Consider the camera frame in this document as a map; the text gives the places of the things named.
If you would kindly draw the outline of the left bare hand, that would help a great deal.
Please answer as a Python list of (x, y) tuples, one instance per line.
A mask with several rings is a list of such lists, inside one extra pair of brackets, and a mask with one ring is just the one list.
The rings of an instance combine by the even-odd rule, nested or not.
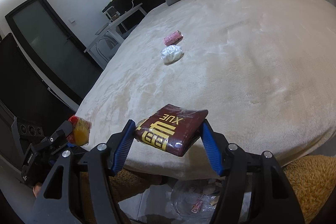
[(39, 194), (39, 192), (41, 191), (42, 188), (42, 184), (41, 183), (37, 183), (34, 187), (33, 187), (33, 194), (35, 197), (37, 197), (37, 195)]

